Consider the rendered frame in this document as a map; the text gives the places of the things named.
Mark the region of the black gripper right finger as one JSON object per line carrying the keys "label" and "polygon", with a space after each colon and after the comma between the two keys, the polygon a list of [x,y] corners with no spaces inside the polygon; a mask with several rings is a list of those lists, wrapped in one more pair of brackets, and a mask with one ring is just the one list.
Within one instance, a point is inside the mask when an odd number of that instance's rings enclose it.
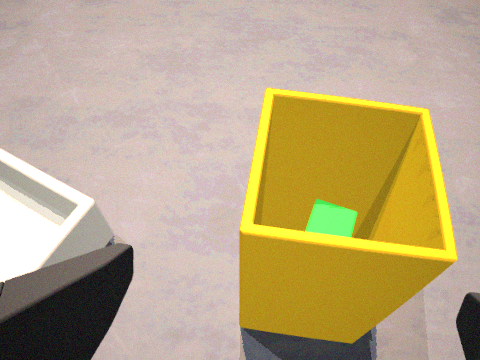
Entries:
{"label": "black gripper right finger", "polygon": [[465,293],[456,327],[465,360],[480,360],[480,293]]}

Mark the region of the green cube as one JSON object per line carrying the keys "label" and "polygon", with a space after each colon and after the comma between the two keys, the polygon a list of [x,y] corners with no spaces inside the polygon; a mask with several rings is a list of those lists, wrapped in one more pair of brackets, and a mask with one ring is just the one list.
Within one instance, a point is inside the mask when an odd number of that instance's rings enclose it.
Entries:
{"label": "green cube", "polygon": [[307,232],[352,237],[357,212],[317,199]]}

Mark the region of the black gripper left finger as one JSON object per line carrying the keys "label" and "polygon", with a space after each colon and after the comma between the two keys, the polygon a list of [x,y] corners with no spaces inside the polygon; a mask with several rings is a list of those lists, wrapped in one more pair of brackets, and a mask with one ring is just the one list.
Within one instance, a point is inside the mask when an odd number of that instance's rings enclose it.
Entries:
{"label": "black gripper left finger", "polygon": [[0,360],[92,360],[133,276],[116,243],[0,283]]}

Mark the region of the yellow square cup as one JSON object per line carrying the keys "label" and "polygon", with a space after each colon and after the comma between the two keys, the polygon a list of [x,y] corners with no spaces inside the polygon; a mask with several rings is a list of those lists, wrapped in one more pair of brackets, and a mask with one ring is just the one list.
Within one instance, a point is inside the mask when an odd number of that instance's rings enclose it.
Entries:
{"label": "yellow square cup", "polygon": [[[352,237],[307,232],[316,200]],[[265,88],[239,229],[239,325],[353,343],[457,260],[427,108]]]}

